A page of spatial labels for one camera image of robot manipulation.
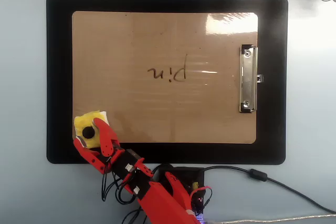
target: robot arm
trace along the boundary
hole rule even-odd
[[[165,173],[173,188],[170,195],[153,180],[152,171],[143,164],[144,158],[120,147],[117,135],[105,121],[94,118],[93,123],[99,130],[101,153],[86,148],[80,137],[74,139],[74,146],[87,162],[102,174],[113,171],[118,175],[153,224],[200,224],[192,211],[189,194],[173,174]]]

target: white table surface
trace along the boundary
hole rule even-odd
[[[254,168],[336,209],[336,3],[288,1],[287,159]],[[121,223],[136,205],[102,202],[92,167],[46,159],[46,0],[0,0],[0,57],[0,223]],[[208,172],[206,184],[208,219],[324,214],[234,171]]]

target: brown clipboard board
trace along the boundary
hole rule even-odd
[[[74,12],[73,118],[106,111],[124,143],[253,143],[240,48],[257,31],[254,13]]]

